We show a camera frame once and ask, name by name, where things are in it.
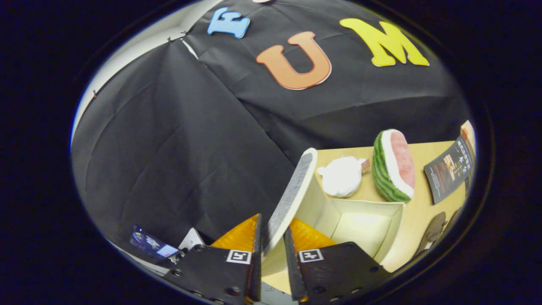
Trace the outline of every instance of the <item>screw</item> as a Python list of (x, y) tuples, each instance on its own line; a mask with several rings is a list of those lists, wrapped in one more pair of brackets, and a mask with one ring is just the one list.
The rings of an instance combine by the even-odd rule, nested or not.
[(174, 276), (177, 276), (177, 277), (183, 275), (183, 272), (180, 271), (179, 269), (173, 269), (173, 270), (171, 271), (171, 273), (173, 273), (173, 275), (174, 275)]

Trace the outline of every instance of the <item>foam letter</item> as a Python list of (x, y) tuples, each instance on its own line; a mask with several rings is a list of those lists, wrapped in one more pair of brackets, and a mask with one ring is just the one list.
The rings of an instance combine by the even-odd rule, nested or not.
[(256, 62), (266, 65), (276, 81), (284, 88), (303, 90), (326, 80), (331, 74), (331, 63), (327, 55), (314, 41), (314, 33), (307, 31), (288, 39), (291, 45), (299, 45), (312, 60), (313, 68), (307, 73), (297, 73), (282, 54), (281, 45), (272, 46), (256, 57)]
[(395, 65), (395, 59), (387, 55), (384, 48), (402, 63), (407, 62), (404, 52), (406, 50), (408, 60), (414, 65), (429, 66), (429, 61), (423, 57), (414, 44), (398, 28), (387, 22), (380, 21), (386, 34), (366, 22), (354, 18), (343, 19), (340, 21), (340, 25), (353, 29), (365, 41), (374, 56), (372, 63), (377, 67)]
[(228, 8), (226, 7), (215, 11), (211, 23), (209, 23), (207, 34), (223, 32), (233, 34), (238, 39), (242, 38), (247, 31), (250, 19), (245, 17), (239, 21), (233, 21), (233, 19), (241, 17), (241, 14), (238, 12), (226, 12), (227, 10)]

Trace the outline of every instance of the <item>white wall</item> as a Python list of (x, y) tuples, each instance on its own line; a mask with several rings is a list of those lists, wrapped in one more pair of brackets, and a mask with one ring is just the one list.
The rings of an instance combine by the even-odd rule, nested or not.
[(79, 124), (83, 112), (94, 96), (93, 91), (98, 91), (113, 75), (115, 75), (116, 72), (134, 59), (165, 43), (168, 37), (172, 40), (181, 37), (183, 35), (181, 32), (188, 31), (199, 18), (220, 1), (221, 0), (195, 1), (193, 4), (179, 9), (147, 27), (139, 34), (129, 39), (113, 53), (109, 59), (102, 64), (81, 97), (79, 107), (75, 113), (71, 141), (73, 141), (75, 130), (77, 129), (77, 125)]

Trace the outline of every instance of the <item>stuffed animal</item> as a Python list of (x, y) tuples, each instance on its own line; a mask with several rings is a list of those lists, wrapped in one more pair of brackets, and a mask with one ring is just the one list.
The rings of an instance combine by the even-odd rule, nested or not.
[(322, 175), (324, 192), (335, 197), (351, 197), (362, 182), (364, 162), (365, 159), (347, 156), (331, 161), (326, 167), (318, 168), (318, 174)]
[(402, 132), (381, 131), (375, 140), (373, 177), (388, 201), (409, 202), (414, 197), (414, 162)]

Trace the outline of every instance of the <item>white plush toy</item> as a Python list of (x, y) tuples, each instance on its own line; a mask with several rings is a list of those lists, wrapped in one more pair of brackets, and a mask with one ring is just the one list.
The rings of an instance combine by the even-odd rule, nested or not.
[(362, 163), (365, 159), (341, 157), (331, 161), (326, 167), (318, 168), (322, 175), (324, 192), (335, 197), (350, 197), (362, 182)]

